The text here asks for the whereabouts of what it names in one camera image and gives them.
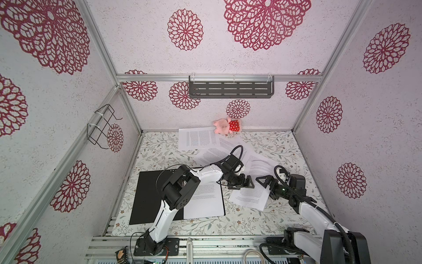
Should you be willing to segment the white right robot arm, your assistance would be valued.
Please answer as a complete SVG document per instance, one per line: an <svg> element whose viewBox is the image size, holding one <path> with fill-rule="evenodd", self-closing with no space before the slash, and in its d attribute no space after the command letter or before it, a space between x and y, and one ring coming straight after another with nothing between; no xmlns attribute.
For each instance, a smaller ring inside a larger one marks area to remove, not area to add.
<svg viewBox="0 0 422 264"><path fill-rule="evenodd" d="M294 254L309 257L318 264L369 264L371 262L365 236L353 232L331 217L317 202L307 196L306 180L292 174L287 180L271 175L258 177L256 181L269 189L270 198L283 198L293 210L305 218L315 233L304 228L289 227L282 237L267 238L259 246L270 255Z"/></svg>

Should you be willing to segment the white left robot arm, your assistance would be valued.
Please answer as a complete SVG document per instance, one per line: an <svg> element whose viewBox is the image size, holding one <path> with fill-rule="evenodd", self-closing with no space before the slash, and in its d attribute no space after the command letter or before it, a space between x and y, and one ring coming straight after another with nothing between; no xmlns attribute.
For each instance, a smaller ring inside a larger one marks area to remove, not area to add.
<svg viewBox="0 0 422 264"><path fill-rule="evenodd" d="M136 241L134 256L155 256L161 252L169 254L167 245L169 228L174 217L192 199L201 183L227 182L231 190L254 188L251 176L243 174L244 164L233 154L203 168L192 169L181 165L162 185L161 203L152 226Z"/></svg>

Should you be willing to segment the teal folder with black inside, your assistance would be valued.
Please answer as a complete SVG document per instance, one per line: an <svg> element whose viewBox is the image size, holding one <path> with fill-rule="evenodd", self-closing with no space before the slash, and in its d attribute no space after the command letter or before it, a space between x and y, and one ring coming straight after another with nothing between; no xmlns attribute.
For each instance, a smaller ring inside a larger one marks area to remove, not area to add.
<svg viewBox="0 0 422 264"><path fill-rule="evenodd" d="M165 171L164 173L158 170L139 173L133 209L131 210L129 221L130 225L152 223L155 221L161 204L161 197L157 193L156 184L163 185L172 173L172 170ZM183 213L183 209L179 210L174 220L184 220Z"/></svg>

